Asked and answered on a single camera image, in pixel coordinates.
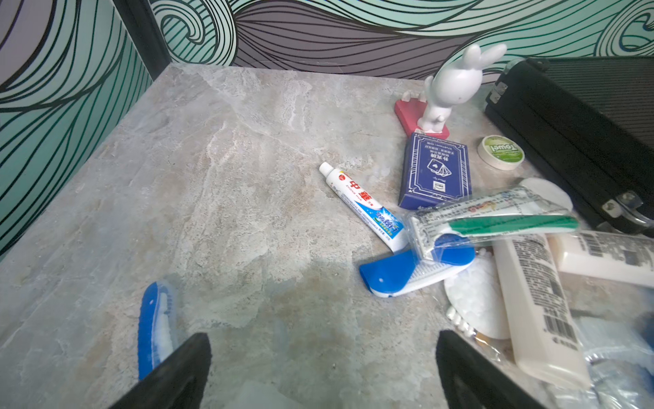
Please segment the white shower cap disc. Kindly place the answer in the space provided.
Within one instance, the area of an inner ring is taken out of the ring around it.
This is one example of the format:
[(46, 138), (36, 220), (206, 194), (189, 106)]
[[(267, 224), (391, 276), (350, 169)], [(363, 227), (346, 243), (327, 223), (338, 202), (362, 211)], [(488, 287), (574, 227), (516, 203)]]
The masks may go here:
[(479, 250), (473, 263), (444, 282), (446, 317), (466, 337), (510, 339), (509, 321), (493, 254)]

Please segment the white lotion tube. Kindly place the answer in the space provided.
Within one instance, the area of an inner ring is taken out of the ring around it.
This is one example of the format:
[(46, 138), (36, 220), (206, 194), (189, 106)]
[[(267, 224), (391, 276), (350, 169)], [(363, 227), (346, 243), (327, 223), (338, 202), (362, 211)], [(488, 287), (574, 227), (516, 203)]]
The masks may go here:
[(492, 246), (517, 367), (561, 388), (589, 390), (589, 370), (547, 238), (516, 235)]
[(653, 287), (653, 240), (618, 233), (579, 231), (548, 236), (558, 271)]

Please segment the blue toothbrush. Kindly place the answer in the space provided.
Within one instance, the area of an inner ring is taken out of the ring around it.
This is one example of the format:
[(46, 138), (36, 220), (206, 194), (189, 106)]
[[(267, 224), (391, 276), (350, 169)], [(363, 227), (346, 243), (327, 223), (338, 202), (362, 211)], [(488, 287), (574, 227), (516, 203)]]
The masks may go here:
[(139, 380), (145, 379), (178, 347), (176, 291), (166, 281), (153, 282), (142, 299), (137, 334)]

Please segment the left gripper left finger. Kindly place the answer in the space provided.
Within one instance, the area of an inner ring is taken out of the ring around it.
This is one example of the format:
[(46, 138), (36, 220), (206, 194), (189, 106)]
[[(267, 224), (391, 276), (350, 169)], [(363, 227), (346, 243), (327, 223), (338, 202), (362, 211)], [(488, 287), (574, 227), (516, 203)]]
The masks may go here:
[(211, 366), (211, 343), (193, 334), (162, 364), (117, 400), (119, 408), (199, 408)]

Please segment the blue-lid container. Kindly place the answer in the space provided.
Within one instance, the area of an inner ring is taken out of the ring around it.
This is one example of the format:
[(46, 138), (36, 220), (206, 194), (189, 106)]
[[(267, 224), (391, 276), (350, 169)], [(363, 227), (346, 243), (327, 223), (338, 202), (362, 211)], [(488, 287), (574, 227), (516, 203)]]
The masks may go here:
[(653, 348), (631, 325), (591, 316), (574, 323), (589, 390), (548, 387), (557, 408), (652, 408)]

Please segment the small pink-capped bottle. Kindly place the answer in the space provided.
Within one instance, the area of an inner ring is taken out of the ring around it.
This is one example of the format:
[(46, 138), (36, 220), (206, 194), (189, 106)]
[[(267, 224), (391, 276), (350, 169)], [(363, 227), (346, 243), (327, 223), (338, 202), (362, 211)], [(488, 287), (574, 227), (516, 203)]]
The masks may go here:
[(479, 90), (483, 70), (498, 62), (507, 52), (506, 44), (482, 50), (472, 44), (461, 59), (443, 66), (424, 80), (423, 90), (414, 97), (410, 91), (395, 102), (394, 112), (407, 136), (416, 133), (446, 140), (450, 136), (446, 121), (454, 107), (468, 102)]

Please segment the round white soap disc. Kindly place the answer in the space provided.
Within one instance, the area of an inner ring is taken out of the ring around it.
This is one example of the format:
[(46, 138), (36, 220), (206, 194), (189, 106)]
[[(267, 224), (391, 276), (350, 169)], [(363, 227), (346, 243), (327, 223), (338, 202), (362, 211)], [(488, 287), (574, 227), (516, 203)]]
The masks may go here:
[(528, 188), (534, 194), (541, 196), (549, 202), (557, 204), (567, 211), (573, 211), (573, 203), (570, 196), (553, 182), (542, 178), (530, 177), (521, 180), (519, 185)]

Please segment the black hard case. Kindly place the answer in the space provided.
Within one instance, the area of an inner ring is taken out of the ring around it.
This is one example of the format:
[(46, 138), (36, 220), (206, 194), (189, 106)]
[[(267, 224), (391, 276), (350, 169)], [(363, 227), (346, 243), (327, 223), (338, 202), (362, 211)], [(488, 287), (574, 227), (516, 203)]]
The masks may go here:
[(592, 227), (653, 235), (653, 59), (512, 62), (485, 113)]

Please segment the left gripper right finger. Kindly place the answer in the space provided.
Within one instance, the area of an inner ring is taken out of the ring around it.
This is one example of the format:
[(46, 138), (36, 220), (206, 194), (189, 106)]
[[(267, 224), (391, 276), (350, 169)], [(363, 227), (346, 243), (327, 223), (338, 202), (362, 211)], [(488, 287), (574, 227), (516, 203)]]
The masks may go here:
[(439, 333), (435, 359), (449, 408), (543, 407), (456, 332)]

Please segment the dark blue small box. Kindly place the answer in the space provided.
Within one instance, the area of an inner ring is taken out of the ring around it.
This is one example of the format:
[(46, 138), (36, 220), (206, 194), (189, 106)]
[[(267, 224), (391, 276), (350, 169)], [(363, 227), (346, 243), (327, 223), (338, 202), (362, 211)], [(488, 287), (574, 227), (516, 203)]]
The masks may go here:
[(399, 207), (414, 211), (473, 193), (468, 147), (415, 133), (405, 146)]

